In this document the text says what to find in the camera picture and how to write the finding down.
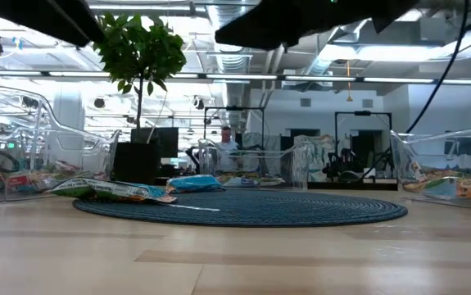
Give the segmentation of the long ceiling light strip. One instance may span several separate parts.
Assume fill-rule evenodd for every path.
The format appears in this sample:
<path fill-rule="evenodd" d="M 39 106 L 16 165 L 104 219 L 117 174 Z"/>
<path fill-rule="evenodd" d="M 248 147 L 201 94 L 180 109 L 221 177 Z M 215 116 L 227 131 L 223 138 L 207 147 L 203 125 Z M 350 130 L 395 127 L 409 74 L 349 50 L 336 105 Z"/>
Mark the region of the long ceiling light strip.
<path fill-rule="evenodd" d="M 98 71 L 35 71 L 35 70 L 0 70 L 1 77 L 54 77 L 54 78 L 82 78 L 82 79 L 109 79 L 106 72 Z M 308 76 L 308 75 L 271 75 L 271 74 L 205 74 L 205 73 L 178 73 L 172 75 L 167 81 L 173 80 L 200 80 L 200 81 L 280 81 L 280 82 L 343 82 L 362 84 L 437 84 L 439 79 L 425 78 L 387 78 L 362 76 Z"/>

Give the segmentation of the green snack bag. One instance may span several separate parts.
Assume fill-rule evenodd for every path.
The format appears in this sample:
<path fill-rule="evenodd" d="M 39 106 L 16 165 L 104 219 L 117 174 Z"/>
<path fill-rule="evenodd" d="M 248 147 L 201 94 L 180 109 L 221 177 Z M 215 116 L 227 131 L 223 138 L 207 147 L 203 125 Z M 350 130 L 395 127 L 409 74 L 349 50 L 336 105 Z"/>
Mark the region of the green snack bag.
<path fill-rule="evenodd" d="M 90 178 L 73 178 L 58 184 L 50 193 L 78 199 L 110 202 L 176 203 L 164 189 L 147 184 L 114 182 Z"/>

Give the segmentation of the black monitor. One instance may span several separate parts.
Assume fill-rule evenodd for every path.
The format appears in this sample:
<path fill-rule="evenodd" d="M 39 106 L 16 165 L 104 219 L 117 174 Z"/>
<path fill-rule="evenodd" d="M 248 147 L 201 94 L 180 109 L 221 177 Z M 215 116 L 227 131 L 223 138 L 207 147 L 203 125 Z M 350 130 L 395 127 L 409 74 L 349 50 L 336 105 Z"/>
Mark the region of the black monitor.
<path fill-rule="evenodd" d="M 131 141 L 159 147 L 162 158 L 175 158 L 179 153 L 179 129 L 176 127 L 131 129 Z"/>

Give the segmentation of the green plant in black pot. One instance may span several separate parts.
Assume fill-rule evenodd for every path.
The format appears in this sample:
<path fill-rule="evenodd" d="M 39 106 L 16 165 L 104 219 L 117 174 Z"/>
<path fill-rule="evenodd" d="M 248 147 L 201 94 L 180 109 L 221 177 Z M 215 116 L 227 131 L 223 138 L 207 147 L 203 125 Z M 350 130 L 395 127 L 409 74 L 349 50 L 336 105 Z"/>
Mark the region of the green plant in black pot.
<path fill-rule="evenodd" d="M 142 128 L 143 96 L 152 95 L 155 87 L 166 90 L 165 81 L 187 62 L 182 38 L 160 17 L 152 16 L 150 20 L 152 24 L 144 27 L 139 14 L 115 16 L 106 12 L 97 18 L 104 40 L 93 45 L 117 90 L 136 94 L 136 130 Z M 112 174 L 116 181 L 153 184 L 160 163 L 158 146 L 130 139 L 117 144 Z"/>

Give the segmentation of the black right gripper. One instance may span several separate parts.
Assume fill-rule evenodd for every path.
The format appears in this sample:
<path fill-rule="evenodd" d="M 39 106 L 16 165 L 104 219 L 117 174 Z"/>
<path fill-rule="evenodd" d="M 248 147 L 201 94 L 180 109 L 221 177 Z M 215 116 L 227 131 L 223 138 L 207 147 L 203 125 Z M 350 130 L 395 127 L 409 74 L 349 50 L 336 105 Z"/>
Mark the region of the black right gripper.
<path fill-rule="evenodd" d="M 215 32 L 217 43 L 273 50 L 300 38 L 370 19 L 380 33 L 419 0 L 261 0 Z"/>

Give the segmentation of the brown red granola bar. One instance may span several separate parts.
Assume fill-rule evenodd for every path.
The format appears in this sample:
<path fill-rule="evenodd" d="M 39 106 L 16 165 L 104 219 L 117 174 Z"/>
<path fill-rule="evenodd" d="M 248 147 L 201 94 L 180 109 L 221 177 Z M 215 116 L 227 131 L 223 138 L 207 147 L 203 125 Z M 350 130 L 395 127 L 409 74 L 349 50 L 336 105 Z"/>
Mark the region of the brown red granola bar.
<path fill-rule="evenodd" d="M 91 170 L 84 170 L 79 166 L 74 166 L 66 161 L 55 161 L 51 168 L 51 173 L 54 179 L 66 180 L 71 178 L 90 178 L 109 180 L 109 175 L 105 172 L 95 172 Z"/>

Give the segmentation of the light blue granola bar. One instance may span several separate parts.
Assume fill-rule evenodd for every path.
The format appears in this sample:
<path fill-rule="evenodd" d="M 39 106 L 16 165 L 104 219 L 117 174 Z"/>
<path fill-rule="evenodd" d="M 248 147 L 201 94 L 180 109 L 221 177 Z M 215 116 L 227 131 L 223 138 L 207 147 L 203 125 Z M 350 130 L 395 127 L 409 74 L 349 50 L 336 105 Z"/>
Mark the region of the light blue granola bar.
<path fill-rule="evenodd" d="M 402 184 L 402 188 L 406 192 L 417 193 L 426 197 L 451 200 L 459 198 L 457 193 L 458 180 L 457 177 L 445 177 L 421 183 Z"/>

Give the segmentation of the pale blue granola bar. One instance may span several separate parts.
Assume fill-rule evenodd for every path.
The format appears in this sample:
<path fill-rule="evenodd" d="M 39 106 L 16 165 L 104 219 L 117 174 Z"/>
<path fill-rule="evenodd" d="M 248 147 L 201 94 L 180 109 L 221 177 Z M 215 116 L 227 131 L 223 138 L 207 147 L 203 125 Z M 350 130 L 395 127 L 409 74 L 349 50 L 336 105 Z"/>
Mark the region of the pale blue granola bar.
<path fill-rule="evenodd" d="M 170 179 L 165 190 L 167 193 L 200 193 L 222 191 L 224 185 L 213 175 L 191 175 Z"/>

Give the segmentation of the silver ventilation duct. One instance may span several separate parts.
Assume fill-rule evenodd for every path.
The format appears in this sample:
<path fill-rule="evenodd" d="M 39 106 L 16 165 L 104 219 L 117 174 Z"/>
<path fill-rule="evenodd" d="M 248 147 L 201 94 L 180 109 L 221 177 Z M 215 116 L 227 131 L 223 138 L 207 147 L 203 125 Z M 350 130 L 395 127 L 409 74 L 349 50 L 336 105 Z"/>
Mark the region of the silver ventilation duct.
<path fill-rule="evenodd" d="M 215 30 L 227 25 L 230 21 L 244 15 L 250 7 L 243 6 L 245 0 L 226 0 L 232 4 L 207 6 L 206 11 Z M 217 52 L 217 71 L 221 74 L 247 74 L 250 71 L 251 58 L 248 50 L 234 45 L 215 41 L 214 50 Z M 250 84 L 246 82 L 224 82 L 223 101 L 226 107 L 249 107 Z"/>

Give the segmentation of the patterned cloth cover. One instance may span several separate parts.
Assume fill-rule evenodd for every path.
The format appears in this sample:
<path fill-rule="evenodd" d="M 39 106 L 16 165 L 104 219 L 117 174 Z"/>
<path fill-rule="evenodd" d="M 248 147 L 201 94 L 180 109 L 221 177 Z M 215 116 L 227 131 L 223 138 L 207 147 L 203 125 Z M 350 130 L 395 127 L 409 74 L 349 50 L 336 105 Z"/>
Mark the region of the patterned cloth cover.
<path fill-rule="evenodd" d="M 261 145 L 266 151 L 283 151 L 291 148 L 295 143 L 309 142 L 312 145 L 310 156 L 310 172 L 322 170 L 329 163 L 330 152 L 335 151 L 335 139 L 332 135 L 320 136 L 297 135 L 285 137 L 281 135 L 262 135 L 257 132 L 249 132 L 241 135 L 242 148 Z"/>

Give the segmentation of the round dark blue placemat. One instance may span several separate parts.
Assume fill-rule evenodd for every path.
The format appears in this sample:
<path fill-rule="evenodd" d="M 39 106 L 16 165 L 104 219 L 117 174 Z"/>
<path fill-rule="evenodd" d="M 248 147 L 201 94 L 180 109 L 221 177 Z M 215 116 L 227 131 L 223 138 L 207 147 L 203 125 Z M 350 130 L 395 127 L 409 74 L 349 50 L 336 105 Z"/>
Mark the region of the round dark blue placemat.
<path fill-rule="evenodd" d="M 75 199 L 80 211 L 126 220 L 238 228 L 325 227 L 370 224 L 408 214 L 405 206 L 327 193 L 233 189 L 184 193 L 175 203 Z"/>

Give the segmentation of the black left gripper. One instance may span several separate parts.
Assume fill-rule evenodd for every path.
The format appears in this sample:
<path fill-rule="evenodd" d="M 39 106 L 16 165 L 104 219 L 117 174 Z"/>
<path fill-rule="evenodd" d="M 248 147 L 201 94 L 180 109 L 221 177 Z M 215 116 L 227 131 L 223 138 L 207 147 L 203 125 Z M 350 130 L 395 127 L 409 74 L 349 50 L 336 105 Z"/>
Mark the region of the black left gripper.
<path fill-rule="evenodd" d="M 85 0 L 0 0 L 0 18 L 78 47 L 104 40 Z"/>

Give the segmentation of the person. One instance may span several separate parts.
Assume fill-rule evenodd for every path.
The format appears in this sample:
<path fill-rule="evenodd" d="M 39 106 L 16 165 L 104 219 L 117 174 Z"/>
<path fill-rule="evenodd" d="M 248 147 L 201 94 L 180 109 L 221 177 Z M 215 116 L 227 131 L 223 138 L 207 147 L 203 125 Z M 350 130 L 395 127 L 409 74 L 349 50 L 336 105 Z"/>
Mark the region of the person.
<path fill-rule="evenodd" d="M 221 141 L 217 143 L 217 168 L 221 171 L 235 171 L 239 167 L 234 154 L 239 150 L 238 144 L 232 139 L 229 126 L 221 129 Z"/>

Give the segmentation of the black metal frame station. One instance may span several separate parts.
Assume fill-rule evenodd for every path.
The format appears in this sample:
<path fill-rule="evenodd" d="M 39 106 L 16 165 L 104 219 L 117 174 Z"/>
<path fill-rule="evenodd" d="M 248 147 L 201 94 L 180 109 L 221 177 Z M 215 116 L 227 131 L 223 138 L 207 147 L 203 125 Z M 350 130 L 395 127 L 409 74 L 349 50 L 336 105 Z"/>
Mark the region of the black metal frame station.
<path fill-rule="evenodd" d="M 241 107 L 235 105 L 227 107 L 205 107 L 202 117 L 202 137 L 206 138 L 206 129 L 214 120 L 218 120 L 220 123 L 228 123 L 228 126 L 233 132 L 243 134 L 247 130 L 247 123 L 251 114 L 254 114 L 260 121 L 261 145 L 263 145 L 265 135 L 264 107 Z"/>
<path fill-rule="evenodd" d="M 334 151 L 337 152 L 339 141 L 339 133 L 338 133 L 338 117 L 340 115 L 353 115 L 353 116 L 377 116 L 380 120 L 380 116 L 386 116 L 388 118 L 388 123 L 384 122 L 384 124 L 388 127 L 388 130 L 392 129 L 392 114 L 391 112 L 376 112 L 376 111 L 336 111 L 334 113 L 334 135 L 335 135 L 335 147 Z M 379 158 L 367 169 L 366 172 L 362 174 L 362 176 L 358 179 L 359 183 L 364 183 L 365 179 L 372 179 L 375 182 L 375 175 L 371 175 L 370 173 L 374 170 L 376 165 L 382 161 L 387 160 L 390 161 L 392 158 L 392 145 L 389 145 L 388 148 L 382 152 Z"/>

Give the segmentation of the clear plastic bin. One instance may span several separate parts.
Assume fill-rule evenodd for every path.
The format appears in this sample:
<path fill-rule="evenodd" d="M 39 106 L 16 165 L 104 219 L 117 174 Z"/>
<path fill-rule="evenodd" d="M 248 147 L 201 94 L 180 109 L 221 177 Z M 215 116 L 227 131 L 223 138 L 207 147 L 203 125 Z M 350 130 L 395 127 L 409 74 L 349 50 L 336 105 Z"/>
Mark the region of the clear plastic bin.
<path fill-rule="evenodd" d="M 209 139 L 199 141 L 198 160 L 200 172 L 214 177 L 226 172 L 240 173 L 247 177 L 280 177 L 283 184 L 272 187 L 250 189 L 297 189 L 306 190 L 309 179 L 309 166 L 312 146 L 308 142 L 294 144 L 284 151 L 266 151 L 260 146 L 239 149 L 234 156 L 239 167 L 235 171 L 221 171 L 217 168 L 217 143 Z"/>
<path fill-rule="evenodd" d="M 398 171 L 402 164 L 410 160 L 420 164 L 428 180 L 445 177 L 471 179 L 471 128 L 434 135 L 392 131 L 391 145 L 394 174 L 402 190 L 404 190 L 403 183 L 400 181 Z M 471 199 L 444 200 L 417 193 L 411 194 L 415 201 L 471 208 Z"/>
<path fill-rule="evenodd" d="M 118 137 L 84 131 L 84 109 L 75 97 L 48 101 L 38 93 L 0 86 L 0 202 L 47 197 L 52 188 L 40 193 L 8 192 L 7 177 L 25 172 L 53 177 L 55 161 L 110 177 Z M 66 180 L 56 179 L 54 187 Z"/>

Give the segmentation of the black aluminium table frame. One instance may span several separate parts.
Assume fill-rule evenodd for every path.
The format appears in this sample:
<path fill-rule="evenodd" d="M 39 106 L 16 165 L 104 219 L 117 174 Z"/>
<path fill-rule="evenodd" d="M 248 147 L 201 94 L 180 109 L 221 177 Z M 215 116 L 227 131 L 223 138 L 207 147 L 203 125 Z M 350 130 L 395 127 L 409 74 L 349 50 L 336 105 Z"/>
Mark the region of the black aluminium table frame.
<path fill-rule="evenodd" d="M 309 182 L 307 188 L 312 189 L 312 190 L 322 189 L 322 190 L 397 191 L 398 184 Z"/>

